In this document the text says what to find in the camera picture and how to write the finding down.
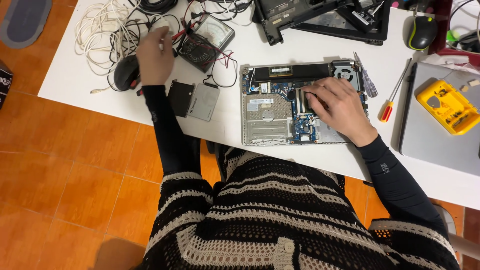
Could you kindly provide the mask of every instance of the right hand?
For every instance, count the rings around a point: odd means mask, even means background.
[[[168,26],[160,27],[140,41],[137,48],[140,78],[144,86],[164,85],[173,69],[172,37]]]
[[[305,96],[320,120],[347,136],[357,147],[368,145],[377,138],[377,130],[368,121],[357,91],[346,79],[328,77],[304,86],[302,90],[309,92]],[[328,108],[325,109],[313,94]]]

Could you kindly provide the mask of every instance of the button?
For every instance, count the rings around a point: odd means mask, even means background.
[[[293,253],[293,251],[295,250],[295,245],[292,242],[288,242],[285,244],[285,246],[283,246],[283,248],[288,253]]]

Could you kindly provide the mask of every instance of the green and black mouse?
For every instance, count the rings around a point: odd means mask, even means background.
[[[428,48],[437,36],[437,31],[438,25],[435,19],[427,16],[415,16],[408,36],[408,47],[415,50]]]

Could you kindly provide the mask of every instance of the computer mouse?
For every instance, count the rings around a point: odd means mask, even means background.
[[[120,91],[135,89],[140,82],[140,69],[135,55],[120,60],[113,73],[113,82]]]
[[[415,50],[428,48],[437,36],[437,31],[437,21],[433,18],[427,16],[415,17],[408,36],[408,47]]]

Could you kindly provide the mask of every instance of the yellow tool case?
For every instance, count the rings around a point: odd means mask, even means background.
[[[431,84],[417,100],[453,135],[465,134],[480,122],[477,108],[445,80]]]

